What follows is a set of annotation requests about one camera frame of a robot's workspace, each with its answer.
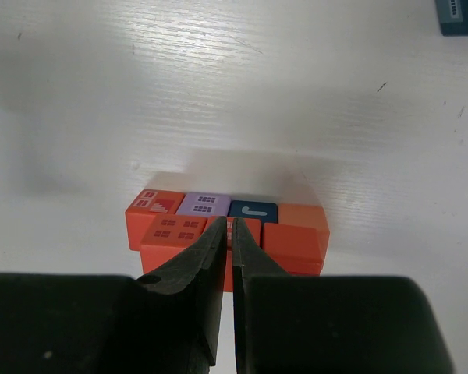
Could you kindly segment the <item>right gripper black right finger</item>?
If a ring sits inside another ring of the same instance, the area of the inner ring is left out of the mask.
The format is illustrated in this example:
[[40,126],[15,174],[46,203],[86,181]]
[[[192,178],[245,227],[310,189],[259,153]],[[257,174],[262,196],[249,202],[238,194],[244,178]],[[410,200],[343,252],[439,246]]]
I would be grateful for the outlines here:
[[407,277],[296,276],[232,226],[239,373],[451,373],[431,304]]

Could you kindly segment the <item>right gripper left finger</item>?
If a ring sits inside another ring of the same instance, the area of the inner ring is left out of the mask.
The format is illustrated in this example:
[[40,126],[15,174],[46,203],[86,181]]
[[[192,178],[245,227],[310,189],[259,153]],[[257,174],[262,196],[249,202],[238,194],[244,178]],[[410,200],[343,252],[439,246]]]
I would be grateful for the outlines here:
[[0,273],[0,373],[207,373],[227,253],[216,219],[139,278]]

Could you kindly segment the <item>red wood block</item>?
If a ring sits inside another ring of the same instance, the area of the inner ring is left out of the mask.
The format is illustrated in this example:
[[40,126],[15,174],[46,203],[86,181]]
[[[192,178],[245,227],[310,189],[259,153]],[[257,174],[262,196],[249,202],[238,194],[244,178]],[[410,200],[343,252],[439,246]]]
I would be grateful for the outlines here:
[[262,249],[288,273],[321,273],[324,260],[315,228],[266,223],[262,234]]
[[129,249],[140,250],[140,241],[158,214],[175,214],[182,203],[183,192],[144,189],[125,212]]

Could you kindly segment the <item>orange wood block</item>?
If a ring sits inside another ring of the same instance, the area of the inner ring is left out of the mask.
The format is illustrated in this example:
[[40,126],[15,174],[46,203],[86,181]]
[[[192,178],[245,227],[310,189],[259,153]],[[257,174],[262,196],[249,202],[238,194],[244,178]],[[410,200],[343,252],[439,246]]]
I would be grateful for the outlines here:
[[[258,219],[245,218],[245,223],[249,228],[257,245],[261,242],[261,222]],[[234,218],[227,217],[227,254],[225,264],[224,292],[232,292],[232,225]]]
[[327,254],[330,229],[322,206],[281,203],[278,205],[278,222],[280,224],[313,228],[323,257]]

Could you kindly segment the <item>dark blue wood block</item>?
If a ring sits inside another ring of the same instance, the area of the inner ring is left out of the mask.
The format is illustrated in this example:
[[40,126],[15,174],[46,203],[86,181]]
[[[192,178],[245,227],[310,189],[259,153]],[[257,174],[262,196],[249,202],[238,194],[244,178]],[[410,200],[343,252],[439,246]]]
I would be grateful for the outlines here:
[[275,203],[233,200],[229,208],[230,217],[258,219],[265,223],[278,223],[278,206]]

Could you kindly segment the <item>purple wood block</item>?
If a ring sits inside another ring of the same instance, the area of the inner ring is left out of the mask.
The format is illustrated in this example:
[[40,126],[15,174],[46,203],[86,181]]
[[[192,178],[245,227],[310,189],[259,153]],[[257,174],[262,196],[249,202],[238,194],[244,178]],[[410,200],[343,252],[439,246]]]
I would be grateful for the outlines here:
[[200,217],[226,216],[230,205],[231,197],[225,194],[188,192],[176,214]]

